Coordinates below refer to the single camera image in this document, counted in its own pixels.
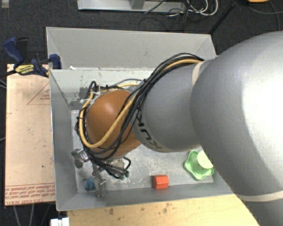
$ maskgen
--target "blue object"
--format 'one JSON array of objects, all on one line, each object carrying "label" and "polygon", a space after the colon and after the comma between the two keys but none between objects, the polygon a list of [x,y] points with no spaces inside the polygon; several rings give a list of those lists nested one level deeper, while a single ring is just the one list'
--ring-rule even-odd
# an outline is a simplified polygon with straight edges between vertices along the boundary
[{"label": "blue object", "polygon": [[85,181],[85,190],[95,190],[93,178],[89,178]]},{"label": "blue object", "polygon": [[49,60],[52,62],[54,69],[62,69],[61,60],[57,54],[50,55]]},{"label": "blue object", "polygon": [[17,64],[23,63],[24,58],[16,47],[16,38],[10,38],[3,44],[3,49],[7,55],[16,60]]},{"label": "blue object", "polygon": [[[48,70],[45,69],[42,64],[39,64],[38,60],[32,59],[30,64],[23,64],[24,57],[21,55],[20,51],[17,49],[16,38],[10,38],[3,44],[3,49],[7,55],[16,60],[14,65],[14,71],[20,75],[39,75],[43,77],[48,77]],[[51,61],[53,64],[53,69],[62,69],[62,64],[59,56],[57,54],[50,55],[47,61]]]}]

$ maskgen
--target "blue clamp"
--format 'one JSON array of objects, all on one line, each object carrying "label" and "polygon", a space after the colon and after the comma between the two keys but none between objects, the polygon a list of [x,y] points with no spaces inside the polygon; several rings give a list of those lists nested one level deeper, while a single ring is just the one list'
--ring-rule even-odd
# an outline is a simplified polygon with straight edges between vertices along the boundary
[{"label": "blue clamp", "polygon": [[61,60],[60,60],[60,57],[57,54],[50,55],[49,60],[53,64],[53,69],[58,69],[58,70],[62,69]]},{"label": "blue clamp", "polygon": [[[7,55],[16,60],[14,65],[14,71],[20,75],[30,75],[35,74],[39,76],[48,77],[48,70],[45,69],[41,62],[36,59],[32,59],[30,64],[24,64],[24,57],[21,55],[19,49],[16,46],[16,38],[10,38],[3,45],[4,51]],[[46,62],[52,62],[53,69],[62,69],[62,64],[59,56],[57,54],[50,55]]]}]

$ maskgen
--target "cable bundle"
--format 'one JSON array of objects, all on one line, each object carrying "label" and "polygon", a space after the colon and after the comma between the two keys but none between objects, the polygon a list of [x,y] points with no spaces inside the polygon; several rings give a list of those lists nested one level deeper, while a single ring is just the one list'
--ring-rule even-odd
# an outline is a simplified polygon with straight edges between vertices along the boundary
[{"label": "cable bundle", "polygon": [[[93,99],[94,93],[98,92],[100,89],[100,87],[96,84],[96,82],[93,81],[89,87],[89,95],[88,95],[87,101],[84,103],[84,105],[82,106],[79,112],[78,121],[77,121],[77,125],[75,128],[82,141],[84,150],[86,154],[89,156],[90,160],[94,164],[99,166],[100,168],[106,170],[108,174],[112,175],[115,178],[120,178],[121,175],[127,175],[129,173],[127,169],[131,165],[131,161],[128,158],[124,157],[124,159],[126,159],[129,162],[125,169],[116,167],[116,166],[112,166],[106,161],[111,159],[111,157],[113,157],[113,155],[117,152],[121,144],[126,141],[128,136],[126,138],[123,138],[124,132],[131,122],[132,122],[132,126],[135,123],[137,109],[140,109],[142,107],[142,104],[144,103],[147,94],[149,93],[153,85],[161,77],[163,77],[165,74],[171,72],[174,69],[177,69],[183,66],[187,66],[190,64],[196,64],[196,63],[199,63],[200,61],[203,61],[203,59],[201,59],[198,56],[195,56],[189,53],[181,53],[159,64],[158,67],[152,72],[150,77],[147,79],[144,79],[143,83],[140,83],[138,88],[127,97],[127,99],[125,100],[118,114],[118,117],[116,118],[116,120],[114,121],[110,129],[107,131],[105,136],[99,142],[95,144],[90,143],[87,133],[86,133],[86,128],[85,128],[85,119],[86,119],[88,105],[90,103],[90,100]],[[105,90],[108,90],[108,89],[119,89],[119,88],[123,88],[126,86],[136,85],[132,83],[119,85],[119,83],[114,84],[113,86],[110,86],[110,87],[106,86],[102,88]],[[112,132],[114,131],[114,129],[116,128],[120,120],[124,117],[125,119],[121,126],[120,133],[118,134],[117,138],[114,140],[114,142],[109,147],[102,149],[99,152],[90,150],[92,148],[101,146],[110,137],[110,135],[112,134]],[[112,150],[112,152],[105,157],[100,158],[97,156],[99,154],[106,153],[110,150]]]}]

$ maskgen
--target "cardboard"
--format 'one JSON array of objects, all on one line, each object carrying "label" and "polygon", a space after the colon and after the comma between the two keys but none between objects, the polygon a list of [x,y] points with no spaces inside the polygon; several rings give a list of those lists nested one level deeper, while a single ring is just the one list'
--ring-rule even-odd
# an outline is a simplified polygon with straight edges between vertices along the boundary
[{"label": "cardboard", "polygon": [[4,204],[53,201],[49,79],[13,74],[7,77]]}]

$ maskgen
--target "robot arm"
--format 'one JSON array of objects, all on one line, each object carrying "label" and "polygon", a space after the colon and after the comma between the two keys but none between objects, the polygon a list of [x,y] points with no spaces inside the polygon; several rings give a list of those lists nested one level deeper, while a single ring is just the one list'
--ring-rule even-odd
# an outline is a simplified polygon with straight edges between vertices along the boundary
[{"label": "robot arm", "polygon": [[[132,104],[114,138],[101,149],[90,148],[91,157],[105,149],[110,158],[123,157],[139,142],[162,153],[201,145],[261,225],[283,225],[283,32],[247,40],[211,61],[184,59],[166,65],[155,84],[145,81],[129,96],[103,95],[95,114],[112,113],[107,121],[119,115],[122,104]],[[105,101],[116,110],[104,108]],[[103,135],[92,136],[89,116],[86,136],[92,147]],[[104,161],[107,154],[96,158]]]}]

